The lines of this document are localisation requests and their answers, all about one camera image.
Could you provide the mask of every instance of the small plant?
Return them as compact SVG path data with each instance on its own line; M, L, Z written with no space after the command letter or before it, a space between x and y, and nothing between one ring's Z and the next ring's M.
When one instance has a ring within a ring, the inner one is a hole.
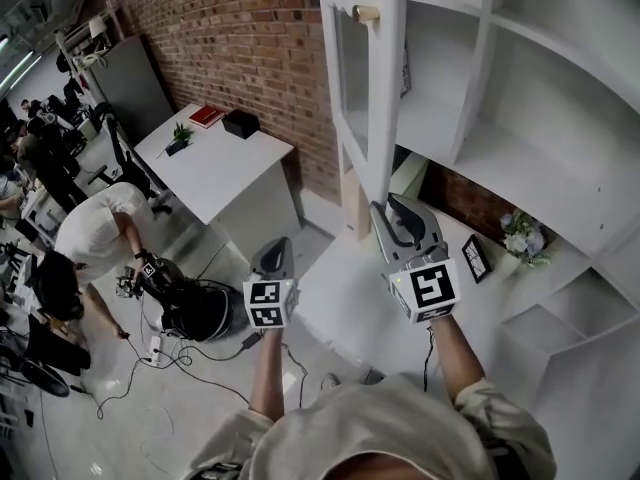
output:
M173 140L189 141L192 135L193 135L193 130L191 128L187 128L185 125L181 123L176 123L176 128L175 130L173 130Z
M549 254L543 252L545 238L542 224L531 215L516 209L513 214L503 215L500 225L505 233L503 243L507 251L524 264L533 268L551 263Z

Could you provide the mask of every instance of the glass pane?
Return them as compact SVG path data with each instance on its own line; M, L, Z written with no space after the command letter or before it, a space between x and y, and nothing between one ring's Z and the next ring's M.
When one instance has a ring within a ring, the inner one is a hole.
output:
M369 33L346 12L333 9L340 64L342 112L367 156L369 123Z

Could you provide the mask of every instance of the wooden knob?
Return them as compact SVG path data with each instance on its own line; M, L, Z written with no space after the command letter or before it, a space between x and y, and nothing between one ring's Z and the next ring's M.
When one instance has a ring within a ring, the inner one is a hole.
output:
M368 5L354 5L352 14L356 23L365 23L367 21L376 21L380 19L380 11L378 8Z

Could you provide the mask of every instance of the brick wall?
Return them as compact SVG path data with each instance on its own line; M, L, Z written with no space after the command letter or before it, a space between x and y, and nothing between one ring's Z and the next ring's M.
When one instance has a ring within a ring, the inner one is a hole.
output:
M87 0L83 16L105 0ZM340 204L319 0L112 0L145 34L179 107L190 102L257 115L296 146L290 181Z
M418 197L501 245L500 217L515 209L490 190L435 162L429 162Z

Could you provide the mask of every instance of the potted plant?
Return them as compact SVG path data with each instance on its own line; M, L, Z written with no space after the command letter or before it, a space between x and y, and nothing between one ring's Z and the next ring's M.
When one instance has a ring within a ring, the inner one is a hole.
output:
M181 149L186 148L189 145L189 140L193 135L193 130L187 128L182 123L176 123L176 127L173 130L173 140L165 150L169 156L174 155Z
M531 215L516 209L513 214L503 215L500 225L505 233L503 243L507 251L520 263L532 268L551 263L549 254L544 252L546 240L542 224Z

